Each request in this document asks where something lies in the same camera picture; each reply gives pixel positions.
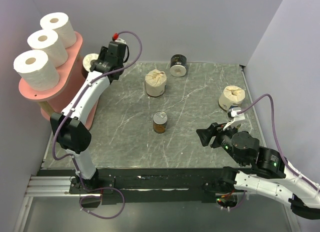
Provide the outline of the white toilet roll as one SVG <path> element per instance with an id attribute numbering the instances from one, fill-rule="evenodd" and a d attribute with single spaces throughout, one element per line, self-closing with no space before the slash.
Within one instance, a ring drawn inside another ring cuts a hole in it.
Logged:
<path id="1" fill-rule="evenodd" d="M 65 64 L 68 60 L 68 53 L 58 33 L 54 30 L 38 30 L 27 38 L 27 43 L 32 49 L 44 51 L 55 68 Z"/>
<path id="2" fill-rule="evenodd" d="M 60 76 L 42 50 L 29 50 L 18 55 L 13 62 L 14 70 L 34 90 L 45 91 L 54 88 Z"/>
<path id="3" fill-rule="evenodd" d="M 69 48 L 76 43 L 76 34 L 66 13 L 49 13 L 40 19 L 40 26 L 42 29 L 54 30 L 65 48 Z"/>

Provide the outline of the white toilet roll front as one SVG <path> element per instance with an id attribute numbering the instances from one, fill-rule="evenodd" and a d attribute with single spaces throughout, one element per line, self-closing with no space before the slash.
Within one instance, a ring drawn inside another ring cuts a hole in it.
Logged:
<path id="1" fill-rule="evenodd" d="M 68 60 L 68 53 L 58 33 L 54 30 L 38 30 L 27 38 L 27 43 L 32 49 L 44 51 L 55 68 L 65 64 Z"/>

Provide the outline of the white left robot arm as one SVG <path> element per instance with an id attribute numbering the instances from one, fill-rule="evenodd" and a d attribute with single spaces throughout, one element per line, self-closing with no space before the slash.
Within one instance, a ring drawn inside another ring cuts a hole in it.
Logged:
<path id="1" fill-rule="evenodd" d="M 112 40 L 108 47 L 103 46 L 72 101 L 62 112 L 50 116 L 53 145 L 59 144 L 71 157 L 76 169 L 76 185 L 87 193 L 98 189 L 99 172 L 88 151 L 92 135 L 85 123 L 101 94 L 123 74 L 128 58 L 129 47 L 123 39 Z"/>

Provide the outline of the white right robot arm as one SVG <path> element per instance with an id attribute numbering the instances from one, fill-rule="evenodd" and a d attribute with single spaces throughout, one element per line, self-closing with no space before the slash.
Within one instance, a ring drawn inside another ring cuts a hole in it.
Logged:
<path id="1" fill-rule="evenodd" d="M 274 149 L 260 146 L 260 141 L 247 131 L 225 129 L 225 124 L 212 123 L 197 129 L 202 146 L 223 148 L 240 166 L 251 166 L 248 173 L 223 167 L 215 181 L 220 192 L 243 190 L 273 199 L 288 206 L 299 217 L 320 218 L 320 187 L 304 180 L 301 173 L 290 170 L 290 163 Z"/>

